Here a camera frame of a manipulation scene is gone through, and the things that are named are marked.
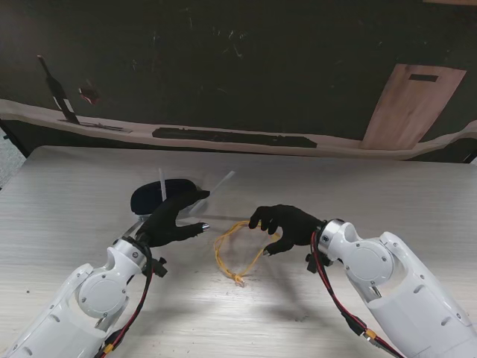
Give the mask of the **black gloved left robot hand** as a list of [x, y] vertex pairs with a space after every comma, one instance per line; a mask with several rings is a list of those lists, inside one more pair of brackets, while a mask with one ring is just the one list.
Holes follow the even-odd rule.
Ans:
[[196, 202], [208, 198], [210, 191], [193, 190], [167, 198], [137, 230], [136, 240], [145, 242], [149, 247], [161, 247], [171, 242], [179, 242], [204, 232], [206, 223], [198, 222], [186, 226], [177, 226], [176, 221], [181, 210]]

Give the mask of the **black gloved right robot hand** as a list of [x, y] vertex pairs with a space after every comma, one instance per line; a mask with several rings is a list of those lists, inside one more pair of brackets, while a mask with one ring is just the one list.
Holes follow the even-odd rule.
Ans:
[[278, 228], [282, 229], [281, 237], [264, 249], [264, 255], [275, 255], [291, 250], [295, 245], [306, 246], [311, 243], [312, 234], [321, 230], [327, 221], [315, 218], [301, 209], [284, 204], [261, 206], [250, 217], [248, 227], [260, 226], [273, 236]]

